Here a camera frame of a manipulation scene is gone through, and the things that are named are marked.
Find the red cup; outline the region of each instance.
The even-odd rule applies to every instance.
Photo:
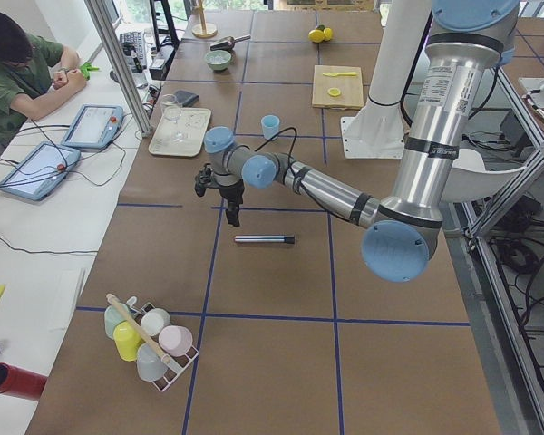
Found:
[[[46,376],[0,362],[0,394],[38,401]]]

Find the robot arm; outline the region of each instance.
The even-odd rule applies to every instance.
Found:
[[[483,72],[511,54],[519,3],[434,0],[432,4],[434,25],[425,49],[430,67],[390,196],[379,201],[304,163],[288,161],[286,155],[258,154],[238,145],[225,127],[206,134],[211,170],[197,180],[208,180],[204,188],[218,187],[223,198],[230,191],[243,191],[242,179],[257,188],[274,180],[282,183],[367,228],[363,258],[377,275],[395,282],[417,277],[437,247],[442,227],[439,202]],[[239,200],[237,194],[232,197],[228,222],[239,225],[238,215],[234,218],[230,210],[239,211],[241,193]]]

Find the blue joint cap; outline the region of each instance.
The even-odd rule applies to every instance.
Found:
[[[433,0],[433,18],[441,26],[454,32],[475,32],[502,20],[518,0]]]
[[[506,50],[505,52],[503,52],[501,54],[500,61],[498,62],[498,66],[502,66],[507,63],[510,63],[514,57],[514,52],[515,52],[514,48],[510,48],[509,50]]]
[[[429,262],[429,247],[423,236],[395,220],[382,220],[367,229],[361,253],[369,269],[394,283],[411,281]]]
[[[215,154],[229,148],[234,143],[234,133],[228,127],[214,127],[208,130],[203,144],[208,154]]]
[[[276,165],[266,156],[252,156],[242,167],[242,178],[250,186],[264,189],[274,182]]]

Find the green bowl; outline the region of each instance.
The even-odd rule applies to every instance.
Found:
[[[232,55],[225,50],[214,50],[208,52],[204,57],[206,63],[214,71],[222,71],[228,68],[230,62],[232,62]]]

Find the green shirt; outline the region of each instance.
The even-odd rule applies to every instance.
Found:
[[[28,34],[33,47],[33,59],[23,68],[0,62],[0,141],[7,143],[26,122],[26,117],[10,109],[12,99],[26,93],[32,99],[45,94],[52,79],[49,66],[55,66],[63,55],[63,46],[40,36]]]

